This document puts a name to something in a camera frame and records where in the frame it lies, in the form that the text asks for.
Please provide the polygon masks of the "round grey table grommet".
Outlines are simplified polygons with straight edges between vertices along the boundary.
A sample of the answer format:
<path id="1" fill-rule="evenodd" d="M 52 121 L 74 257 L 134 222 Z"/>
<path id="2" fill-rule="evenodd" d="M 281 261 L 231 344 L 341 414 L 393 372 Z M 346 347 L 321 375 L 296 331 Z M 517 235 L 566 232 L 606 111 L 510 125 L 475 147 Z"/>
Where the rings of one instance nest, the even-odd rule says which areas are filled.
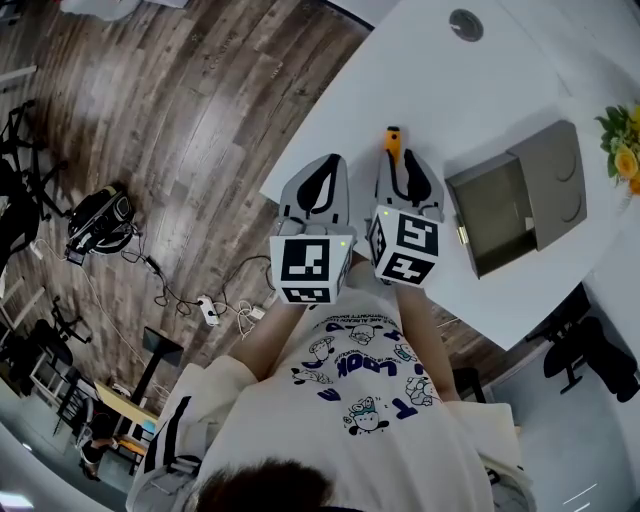
<path id="1" fill-rule="evenodd" d="M 484 35 L 481 20 L 466 9 L 454 9 L 449 16 L 449 26 L 458 38 L 466 42 L 477 42 Z"/>

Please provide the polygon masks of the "person's right forearm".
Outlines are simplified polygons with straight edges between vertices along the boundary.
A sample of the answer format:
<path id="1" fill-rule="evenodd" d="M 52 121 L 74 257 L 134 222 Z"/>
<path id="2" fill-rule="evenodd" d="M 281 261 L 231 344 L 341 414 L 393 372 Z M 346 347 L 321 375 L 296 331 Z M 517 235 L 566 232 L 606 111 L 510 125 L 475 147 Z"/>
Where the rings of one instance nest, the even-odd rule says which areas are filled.
<path id="1" fill-rule="evenodd" d="M 432 302 L 423 289 L 395 285 L 404 336 L 430 376 L 440 398 L 459 401 L 453 370 L 433 316 Z"/>

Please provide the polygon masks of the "black backpack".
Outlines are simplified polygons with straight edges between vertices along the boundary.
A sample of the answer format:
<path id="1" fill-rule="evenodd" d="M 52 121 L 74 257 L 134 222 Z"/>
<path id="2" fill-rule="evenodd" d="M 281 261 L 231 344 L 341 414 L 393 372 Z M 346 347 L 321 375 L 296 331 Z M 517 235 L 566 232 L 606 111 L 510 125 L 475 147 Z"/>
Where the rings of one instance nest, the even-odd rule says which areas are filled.
<path id="1" fill-rule="evenodd" d="M 82 266 L 89 254 L 121 251 L 136 233 L 134 215 L 126 187 L 121 183 L 107 185 L 85 197 L 69 219 L 65 259 Z"/>

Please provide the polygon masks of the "black office chair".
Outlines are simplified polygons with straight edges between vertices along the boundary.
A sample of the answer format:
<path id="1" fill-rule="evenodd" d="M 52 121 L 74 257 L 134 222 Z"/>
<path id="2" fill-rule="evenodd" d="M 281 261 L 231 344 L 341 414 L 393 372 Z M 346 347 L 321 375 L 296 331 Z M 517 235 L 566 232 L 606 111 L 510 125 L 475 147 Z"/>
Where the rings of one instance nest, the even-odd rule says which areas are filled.
<path id="1" fill-rule="evenodd" d="M 584 364 L 600 377 L 620 403 L 630 401 L 640 392 L 637 361 L 608 341 L 602 323 L 596 317 L 586 316 L 578 322 L 566 324 L 562 324 L 559 318 L 553 318 L 525 340 L 539 337 L 552 344 L 544 358 L 544 376 L 550 379 L 562 372 L 567 374 L 568 384 L 560 390 L 561 395 L 582 380 L 575 370 Z"/>
<path id="2" fill-rule="evenodd" d="M 47 320 L 39 319 L 36 321 L 30 335 L 43 352 L 47 351 L 51 354 L 52 367 L 58 362 L 71 367 L 73 365 L 73 355 L 67 342 L 70 339 L 76 339 L 82 344 L 89 344 L 92 342 L 92 337 L 90 335 L 83 337 L 76 332 L 75 327 L 78 324 L 83 324 L 85 327 L 88 324 L 82 316 L 77 316 L 72 321 L 66 320 L 60 308 L 60 300 L 59 296 L 55 296 L 53 299 L 51 314 L 54 324 L 51 325 Z"/>
<path id="3" fill-rule="evenodd" d="M 46 192 L 46 185 L 59 172 L 68 168 L 66 160 L 56 162 L 46 175 L 39 167 L 39 153 L 47 149 L 44 141 L 26 141 L 19 136 L 19 128 L 26 112 L 36 105 L 29 99 L 8 114 L 6 125 L 0 130 L 0 199 L 7 200 L 0 212 L 0 274 L 10 258 L 35 241 L 39 225 L 49 221 L 52 214 L 68 218 Z"/>

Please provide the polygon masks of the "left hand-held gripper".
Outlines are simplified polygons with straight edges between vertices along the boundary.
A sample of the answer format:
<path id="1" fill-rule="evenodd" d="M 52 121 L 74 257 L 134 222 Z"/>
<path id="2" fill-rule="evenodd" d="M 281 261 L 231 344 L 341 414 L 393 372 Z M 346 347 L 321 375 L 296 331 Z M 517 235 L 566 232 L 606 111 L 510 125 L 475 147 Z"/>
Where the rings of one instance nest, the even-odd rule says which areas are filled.
<path id="1" fill-rule="evenodd" d="M 356 230 L 347 225 L 344 158 L 328 154 L 301 169 L 282 190 L 279 215 L 270 237 L 272 284 L 279 298 L 295 305 L 334 304 L 357 241 Z"/>

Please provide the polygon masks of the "white power strip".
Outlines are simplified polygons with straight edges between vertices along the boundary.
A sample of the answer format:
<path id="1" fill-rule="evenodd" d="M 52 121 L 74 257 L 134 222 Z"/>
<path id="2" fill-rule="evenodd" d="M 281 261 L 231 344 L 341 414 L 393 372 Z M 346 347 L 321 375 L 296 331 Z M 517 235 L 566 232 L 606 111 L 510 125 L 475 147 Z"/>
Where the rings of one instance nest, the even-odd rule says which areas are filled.
<path id="1" fill-rule="evenodd" d="M 214 301 L 207 295 L 201 295 L 197 298 L 197 303 L 201 309 L 206 324 L 210 327 L 218 326 L 220 324 L 220 320 Z"/>

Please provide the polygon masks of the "person's left forearm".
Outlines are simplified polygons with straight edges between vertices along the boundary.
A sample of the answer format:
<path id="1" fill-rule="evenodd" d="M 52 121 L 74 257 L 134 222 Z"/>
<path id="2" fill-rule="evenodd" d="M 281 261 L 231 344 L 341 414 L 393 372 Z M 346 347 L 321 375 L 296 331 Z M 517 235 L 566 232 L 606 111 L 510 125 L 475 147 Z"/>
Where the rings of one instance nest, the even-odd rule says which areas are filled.
<path id="1" fill-rule="evenodd" d="M 307 309 L 306 304 L 286 304 L 277 299 L 264 317 L 229 351 L 258 381 L 265 380 Z"/>

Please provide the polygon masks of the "orange handled screwdriver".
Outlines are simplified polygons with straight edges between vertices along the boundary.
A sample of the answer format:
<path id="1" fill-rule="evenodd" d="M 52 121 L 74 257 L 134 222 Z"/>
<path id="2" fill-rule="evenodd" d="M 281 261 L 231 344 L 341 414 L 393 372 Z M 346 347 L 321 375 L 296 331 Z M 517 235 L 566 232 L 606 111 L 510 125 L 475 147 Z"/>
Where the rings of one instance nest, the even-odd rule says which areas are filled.
<path id="1" fill-rule="evenodd" d="M 397 126 L 388 126 L 385 134 L 385 151 L 389 157 L 391 184 L 395 194 L 403 197 L 398 188 L 397 170 L 402 156 L 401 133 Z"/>

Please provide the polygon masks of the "grey box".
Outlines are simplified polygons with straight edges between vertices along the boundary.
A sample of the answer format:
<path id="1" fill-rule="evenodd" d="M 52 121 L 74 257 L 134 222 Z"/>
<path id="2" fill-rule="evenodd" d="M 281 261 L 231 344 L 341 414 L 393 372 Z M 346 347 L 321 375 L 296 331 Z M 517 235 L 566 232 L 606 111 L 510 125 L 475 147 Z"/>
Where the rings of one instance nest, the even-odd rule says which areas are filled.
<path id="1" fill-rule="evenodd" d="M 446 185 L 478 278 L 542 251 L 587 218 L 580 145 L 566 120 L 448 177 Z"/>

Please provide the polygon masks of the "black stand base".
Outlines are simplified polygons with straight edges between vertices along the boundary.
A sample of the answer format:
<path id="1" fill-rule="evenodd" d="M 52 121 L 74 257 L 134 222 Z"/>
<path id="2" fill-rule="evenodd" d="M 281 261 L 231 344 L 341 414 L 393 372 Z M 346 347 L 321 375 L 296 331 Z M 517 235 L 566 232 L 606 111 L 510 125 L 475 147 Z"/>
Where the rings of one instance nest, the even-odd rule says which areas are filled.
<path id="1" fill-rule="evenodd" d="M 143 331 L 143 348 L 151 353 L 151 359 L 146 364 L 144 373 L 131 396 L 131 401 L 135 405 L 141 404 L 159 363 L 165 361 L 170 366 L 178 367 L 184 352 L 181 345 L 149 327 L 145 327 Z"/>

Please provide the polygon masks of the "yellow and white flower bouquet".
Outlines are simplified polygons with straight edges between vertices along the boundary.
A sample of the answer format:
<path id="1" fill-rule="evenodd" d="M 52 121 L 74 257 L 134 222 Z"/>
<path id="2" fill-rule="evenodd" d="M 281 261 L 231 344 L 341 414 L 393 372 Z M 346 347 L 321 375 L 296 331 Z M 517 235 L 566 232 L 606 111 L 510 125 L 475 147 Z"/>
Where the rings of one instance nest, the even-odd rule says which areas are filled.
<path id="1" fill-rule="evenodd" d="M 640 103 L 608 106 L 595 120 L 602 128 L 600 148 L 607 156 L 607 174 L 640 197 Z"/>

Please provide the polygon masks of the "light wooden desk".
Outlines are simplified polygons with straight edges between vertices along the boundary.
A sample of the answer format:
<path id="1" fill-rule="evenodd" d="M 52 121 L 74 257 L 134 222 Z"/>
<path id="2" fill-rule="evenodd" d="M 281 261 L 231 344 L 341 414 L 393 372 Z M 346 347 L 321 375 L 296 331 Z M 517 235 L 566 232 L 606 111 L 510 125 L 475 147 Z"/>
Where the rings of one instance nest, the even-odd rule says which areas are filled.
<path id="1" fill-rule="evenodd" d="M 134 404 L 99 381 L 94 382 L 94 387 L 100 400 L 106 406 L 130 420 L 133 424 L 140 426 L 147 433 L 155 433 L 158 422 L 158 417 L 155 414 Z"/>

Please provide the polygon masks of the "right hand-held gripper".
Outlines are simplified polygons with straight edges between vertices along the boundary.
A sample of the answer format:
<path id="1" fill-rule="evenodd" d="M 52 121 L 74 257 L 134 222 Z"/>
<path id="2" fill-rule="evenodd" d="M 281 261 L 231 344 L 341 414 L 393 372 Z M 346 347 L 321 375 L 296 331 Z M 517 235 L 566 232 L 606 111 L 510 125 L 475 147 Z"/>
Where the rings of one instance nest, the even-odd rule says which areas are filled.
<path id="1" fill-rule="evenodd" d="M 432 168 L 406 149 L 407 196 L 412 206 L 399 207 L 396 163 L 391 152 L 381 157 L 375 187 L 376 205 L 368 242 L 377 279 L 423 286 L 439 259 L 439 228 L 444 221 L 444 189 Z"/>

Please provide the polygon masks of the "white printed t-shirt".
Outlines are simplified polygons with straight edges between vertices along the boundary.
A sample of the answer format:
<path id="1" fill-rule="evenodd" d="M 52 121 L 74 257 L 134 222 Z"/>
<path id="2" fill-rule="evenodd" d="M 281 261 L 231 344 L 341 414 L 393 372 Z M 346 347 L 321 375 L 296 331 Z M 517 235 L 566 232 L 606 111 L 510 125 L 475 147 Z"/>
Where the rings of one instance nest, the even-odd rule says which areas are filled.
<path id="1" fill-rule="evenodd" d="M 307 308 L 269 376 L 189 365 L 127 512 L 536 512 L 511 409 L 443 401 L 397 304 Z"/>

